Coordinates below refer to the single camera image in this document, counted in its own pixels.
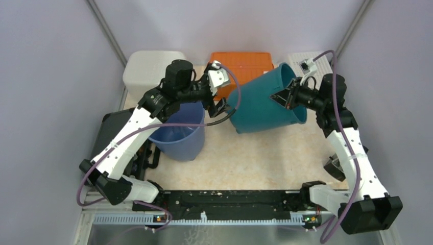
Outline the translucent white plastic tub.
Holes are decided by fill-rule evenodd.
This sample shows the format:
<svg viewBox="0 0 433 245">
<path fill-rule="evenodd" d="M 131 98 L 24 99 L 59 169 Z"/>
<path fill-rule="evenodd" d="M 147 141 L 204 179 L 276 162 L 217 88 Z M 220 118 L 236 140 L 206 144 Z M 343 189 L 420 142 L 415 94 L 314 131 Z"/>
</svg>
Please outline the translucent white plastic tub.
<svg viewBox="0 0 433 245">
<path fill-rule="evenodd" d="M 148 90 L 156 87 L 165 77 L 172 61 L 186 59 L 180 51 L 136 51 L 128 59 L 123 82 L 131 99 L 139 101 Z"/>
</svg>

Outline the white perforated basket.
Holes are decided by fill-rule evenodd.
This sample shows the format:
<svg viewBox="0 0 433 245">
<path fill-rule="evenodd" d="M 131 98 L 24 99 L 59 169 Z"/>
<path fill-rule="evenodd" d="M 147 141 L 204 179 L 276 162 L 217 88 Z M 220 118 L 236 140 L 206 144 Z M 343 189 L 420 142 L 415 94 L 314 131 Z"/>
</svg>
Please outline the white perforated basket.
<svg viewBox="0 0 433 245">
<path fill-rule="evenodd" d="M 304 74 L 300 63 L 306 59 L 316 58 L 323 51 L 318 52 L 301 52 L 301 53 L 290 53 L 287 55 L 287 63 L 292 68 L 297 76 L 301 76 Z M 329 62 L 329 59 L 332 58 L 332 54 L 326 54 L 318 59 L 315 63 L 318 67 L 318 71 L 315 75 L 325 75 L 328 73 L 332 73 L 332 68 Z"/>
</svg>

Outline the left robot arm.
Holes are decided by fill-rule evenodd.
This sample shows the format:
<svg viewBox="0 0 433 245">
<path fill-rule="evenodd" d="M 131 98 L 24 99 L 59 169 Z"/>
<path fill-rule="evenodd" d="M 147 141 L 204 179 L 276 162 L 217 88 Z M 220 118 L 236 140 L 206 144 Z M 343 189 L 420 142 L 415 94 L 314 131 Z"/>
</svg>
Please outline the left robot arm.
<svg viewBox="0 0 433 245">
<path fill-rule="evenodd" d="M 124 170 L 149 137 L 160 128 L 204 128 L 222 123 L 169 123 L 168 120 L 185 103 L 201 103 L 210 117 L 216 117 L 227 108 L 226 99 L 218 103 L 214 98 L 219 88 L 230 80 L 237 81 L 234 73 L 219 61 L 208 63 L 204 73 L 197 78 L 191 62 L 184 59 L 172 61 L 165 69 L 159 84 L 146 91 L 134 108 L 132 115 L 117 135 L 92 159 L 84 159 L 80 170 L 84 172 L 83 185 L 89 182 L 104 200 L 115 206 L 124 201 L 142 201 L 152 211 L 162 208 L 164 198 L 159 188 L 150 181 L 133 179 Z"/>
</svg>

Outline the orange plastic tub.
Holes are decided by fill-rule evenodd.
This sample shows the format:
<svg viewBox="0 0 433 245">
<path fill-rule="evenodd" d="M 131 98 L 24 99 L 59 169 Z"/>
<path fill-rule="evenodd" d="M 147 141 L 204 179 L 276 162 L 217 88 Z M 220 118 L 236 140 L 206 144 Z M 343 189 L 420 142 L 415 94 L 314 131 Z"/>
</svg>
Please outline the orange plastic tub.
<svg viewBox="0 0 433 245">
<path fill-rule="evenodd" d="M 214 52 L 208 63 L 215 60 L 229 68 L 240 85 L 274 69 L 271 54 L 266 52 Z"/>
</svg>

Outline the blue bucket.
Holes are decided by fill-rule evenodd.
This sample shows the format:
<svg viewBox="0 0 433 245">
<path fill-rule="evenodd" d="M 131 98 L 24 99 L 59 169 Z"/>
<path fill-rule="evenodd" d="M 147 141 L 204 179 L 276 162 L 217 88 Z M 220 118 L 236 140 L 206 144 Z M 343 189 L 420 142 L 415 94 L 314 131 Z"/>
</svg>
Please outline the blue bucket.
<svg viewBox="0 0 433 245">
<path fill-rule="evenodd" d="M 205 110 L 200 102 L 180 105 L 180 110 L 168 120 L 172 124 L 203 124 Z M 156 130 L 149 140 L 169 158 L 186 162 L 194 160 L 205 143 L 203 127 L 162 127 Z"/>
</svg>

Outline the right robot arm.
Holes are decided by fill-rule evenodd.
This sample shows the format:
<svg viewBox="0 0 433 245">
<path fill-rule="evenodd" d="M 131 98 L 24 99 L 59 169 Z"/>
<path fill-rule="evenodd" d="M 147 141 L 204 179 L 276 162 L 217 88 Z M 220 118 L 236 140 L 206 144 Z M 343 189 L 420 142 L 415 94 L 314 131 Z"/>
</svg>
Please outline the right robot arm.
<svg viewBox="0 0 433 245">
<path fill-rule="evenodd" d="M 318 89 L 310 88 L 297 77 L 270 95 L 285 109 L 310 109 L 316 113 L 316 122 L 334 148 L 351 191 L 350 196 L 345 196 L 323 181 L 305 182 L 299 203 L 305 210 L 320 206 L 331 212 L 341 220 L 340 226 L 347 234 L 387 230 L 403 203 L 379 181 L 361 142 L 355 117 L 344 105 L 346 90 L 344 77 L 328 73 Z"/>
</svg>

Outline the teal bucket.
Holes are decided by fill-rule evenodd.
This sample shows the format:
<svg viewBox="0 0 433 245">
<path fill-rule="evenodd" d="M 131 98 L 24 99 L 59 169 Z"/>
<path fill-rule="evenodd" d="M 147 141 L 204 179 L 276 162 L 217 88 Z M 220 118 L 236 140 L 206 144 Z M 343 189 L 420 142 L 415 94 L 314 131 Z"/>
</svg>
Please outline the teal bucket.
<svg viewBox="0 0 433 245">
<path fill-rule="evenodd" d="M 306 123 L 305 107 L 298 106 L 289 110 L 271 99 L 271 95 L 283 90 L 295 77 L 292 68 L 287 63 L 281 63 L 273 70 L 242 85 L 241 94 L 234 89 L 227 97 L 227 104 L 234 108 L 240 99 L 240 106 L 229 118 L 237 133 L 255 133 Z"/>
</svg>

